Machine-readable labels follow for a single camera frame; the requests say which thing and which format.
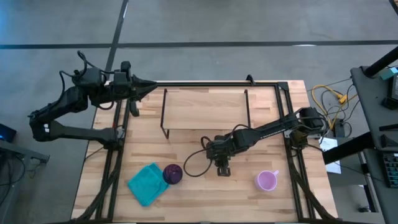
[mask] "pink mug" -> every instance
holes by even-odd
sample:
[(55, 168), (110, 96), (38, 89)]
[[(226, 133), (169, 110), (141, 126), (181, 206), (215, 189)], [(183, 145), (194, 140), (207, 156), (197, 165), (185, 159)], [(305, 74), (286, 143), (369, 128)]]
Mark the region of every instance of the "pink mug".
[(276, 188), (278, 180), (276, 175), (279, 171), (271, 172), (268, 170), (261, 171), (254, 179), (257, 189), (262, 191), (271, 191)]

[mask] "concrete floor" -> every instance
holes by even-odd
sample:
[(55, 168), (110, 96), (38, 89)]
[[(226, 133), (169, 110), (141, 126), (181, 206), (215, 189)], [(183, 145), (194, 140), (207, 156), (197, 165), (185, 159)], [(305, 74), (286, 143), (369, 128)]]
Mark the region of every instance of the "concrete floor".
[[(0, 1), (0, 45), (111, 44), (123, 0)], [(394, 40), (398, 17), (387, 0), (132, 0), (120, 43), (206, 41)], [(394, 45), (316, 47), (225, 47), (117, 49), (113, 69), (130, 60), (132, 72), (150, 80), (305, 80), (307, 88), (349, 77)], [(60, 222), (70, 218), (87, 141), (36, 142), (27, 115), (58, 98), (59, 70), (81, 68), (77, 49), (0, 50), (0, 123), (18, 131), (16, 144), (50, 154), (34, 179), (25, 177), (14, 223)], [(83, 49), (104, 68), (109, 49)], [(332, 87), (346, 91), (351, 81)], [(331, 96), (326, 104), (335, 105)], [(68, 114), (66, 125), (90, 128), (95, 109)], [(350, 119), (352, 136), (368, 130), (358, 106)], [(361, 189), (349, 186), (361, 195)], [(356, 214), (359, 202), (341, 186), (333, 188), (339, 216)]]

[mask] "white paper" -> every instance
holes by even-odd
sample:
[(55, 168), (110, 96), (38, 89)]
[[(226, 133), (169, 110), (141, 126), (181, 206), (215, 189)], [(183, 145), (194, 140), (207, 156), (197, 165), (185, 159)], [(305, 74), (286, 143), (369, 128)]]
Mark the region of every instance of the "white paper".
[[(323, 138), (323, 141), (320, 144), (320, 147), (324, 152), (329, 149), (333, 149), (336, 146), (337, 146), (337, 140), (330, 139), (330, 138)], [(335, 174), (341, 174), (340, 161), (332, 162), (332, 163), (326, 165), (326, 171), (332, 172)]]

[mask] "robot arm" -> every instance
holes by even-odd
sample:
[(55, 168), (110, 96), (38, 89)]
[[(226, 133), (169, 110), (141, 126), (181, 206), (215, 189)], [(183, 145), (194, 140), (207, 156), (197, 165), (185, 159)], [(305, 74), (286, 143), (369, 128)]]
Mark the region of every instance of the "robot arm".
[(228, 161), (232, 156), (247, 151), (259, 140), (270, 136), (291, 131), (289, 138), (293, 146), (302, 146), (307, 143), (310, 134), (323, 133), (323, 123), (315, 108), (302, 108), (293, 114), (265, 124), (258, 128), (237, 129), (224, 136), (215, 136), (214, 141), (206, 145), (206, 157), (215, 161), (217, 174), (229, 177), (231, 171)]
[(156, 82), (141, 80), (130, 74), (130, 63), (122, 62), (121, 69), (112, 72), (114, 80), (106, 85), (106, 77), (99, 68), (85, 68), (76, 71), (79, 75), (72, 76), (75, 86), (62, 93), (61, 97), (42, 109), (33, 111), (29, 125), (33, 137), (37, 141), (53, 141), (58, 138), (95, 140), (104, 145), (105, 149), (120, 145), (120, 133), (116, 128), (102, 130), (67, 127), (55, 119), (67, 114), (84, 111), (88, 107), (88, 99), (95, 107), (100, 104), (130, 99), (130, 112), (139, 116), (136, 101), (143, 99), (157, 88)]

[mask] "wooden table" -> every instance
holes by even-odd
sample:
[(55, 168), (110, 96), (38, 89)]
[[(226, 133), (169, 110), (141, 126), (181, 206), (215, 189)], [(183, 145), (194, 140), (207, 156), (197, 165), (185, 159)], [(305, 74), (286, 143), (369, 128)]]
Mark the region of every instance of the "wooden table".
[[(294, 110), (309, 106), (303, 81), (289, 81)], [(167, 88), (169, 92), (241, 93), (245, 87), (184, 87)], [(275, 90), (269, 87), (249, 87), (251, 123), (254, 127), (279, 119)], [(144, 166), (156, 162), (161, 169), (168, 164), (182, 167), (184, 160), (201, 149), (202, 136), (211, 139), (228, 131), (173, 130), (167, 140), (160, 128), (164, 89), (158, 88), (138, 103), (140, 117), (129, 117), (124, 147), (122, 171), (114, 211), (114, 222), (295, 222), (292, 185), (286, 161), (282, 134), (259, 141), (247, 152), (233, 157), (229, 164), (231, 177), (218, 177), (216, 167), (203, 176), (193, 178), (184, 174), (182, 181), (171, 185), (150, 207), (139, 205), (127, 188), (127, 181)], [(111, 127), (114, 110), (98, 110), (94, 128)], [(90, 142), (87, 154), (100, 148)], [(337, 212), (320, 151), (303, 150), (310, 188), (321, 204), (335, 217)], [(72, 218), (78, 217), (98, 193), (103, 175), (106, 151), (90, 157), (84, 164), (73, 208)], [(193, 174), (202, 172), (209, 161), (205, 153), (189, 161), (187, 169)], [(272, 192), (255, 189), (254, 177), (262, 170), (278, 170), (278, 186)], [(304, 213), (307, 206), (303, 192), (300, 198)], [(108, 211), (104, 203), (103, 216)]]

